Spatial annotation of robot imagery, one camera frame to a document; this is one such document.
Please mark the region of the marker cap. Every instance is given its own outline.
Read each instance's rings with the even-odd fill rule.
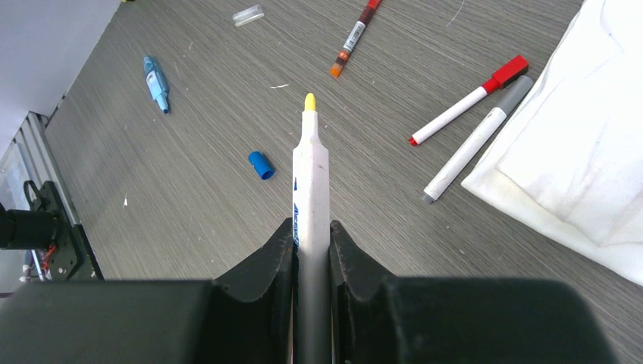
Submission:
[[[490,94],[497,89],[503,89],[519,76],[526,74],[528,70],[529,63],[527,60],[521,55],[517,55],[503,67],[500,67],[498,71],[495,71],[491,78],[482,84],[482,87],[485,88],[487,94]]]
[[[428,193],[423,193],[422,194],[422,201],[428,203],[431,205],[433,202],[435,202],[435,199],[431,196],[428,195]]]
[[[500,108],[505,115],[509,115],[520,103],[520,100],[532,89],[532,86],[534,86],[534,80],[528,76],[523,75],[518,77],[518,80],[511,85],[511,88],[507,90],[507,93],[505,93],[503,98],[496,104],[496,107]]]
[[[333,64],[333,67],[331,67],[331,70],[329,71],[329,73],[331,74],[332,77],[338,78],[340,76],[342,68],[343,66],[341,64],[338,64],[337,62],[335,62],[335,64]]]
[[[259,151],[248,155],[248,161],[255,168],[255,171],[262,180],[267,180],[274,174],[274,169],[268,159]]]

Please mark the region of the red marker cap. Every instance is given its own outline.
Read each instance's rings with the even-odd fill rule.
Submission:
[[[515,81],[518,77],[527,73],[529,63],[521,55],[517,55],[498,71],[495,71],[491,78],[482,84],[487,95],[497,89],[503,89],[506,85]]]
[[[378,6],[380,6],[381,0],[369,0],[369,3],[366,4],[368,8],[374,8],[377,9]]]

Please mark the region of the yellow marker tip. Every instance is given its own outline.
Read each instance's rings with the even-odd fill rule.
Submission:
[[[309,93],[306,95],[306,100],[303,102],[303,111],[315,111],[316,108],[315,95]]]

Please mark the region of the white wall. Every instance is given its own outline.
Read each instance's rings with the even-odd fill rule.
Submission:
[[[0,0],[0,156],[28,111],[54,111],[120,3]]]

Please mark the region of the red marker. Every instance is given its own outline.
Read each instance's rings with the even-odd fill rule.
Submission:
[[[431,135],[449,124],[453,119],[460,116],[460,114],[465,112],[468,108],[475,105],[476,102],[482,100],[486,95],[497,89],[503,89],[521,75],[526,74],[528,69],[529,63],[527,63],[521,55],[517,55],[514,59],[509,61],[509,63],[500,67],[498,71],[495,71],[491,78],[487,82],[483,83],[482,86],[474,89],[473,92],[465,96],[464,99],[461,99],[455,105],[440,114],[440,116],[426,124],[422,129],[416,131],[416,133],[409,138],[409,143],[411,143],[412,146],[421,144]]]
[[[355,23],[353,30],[348,35],[348,39],[346,39],[346,42],[343,44],[340,55],[337,56],[337,59],[335,59],[335,63],[331,68],[331,75],[333,75],[333,77],[340,76],[343,66],[348,62],[350,53],[355,49],[355,45],[364,33],[366,26],[369,25],[373,15],[375,15],[375,11],[378,10],[380,2],[381,0],[369,0],[366,8],[362,11],[362,15],[359,16],[359,20]]]

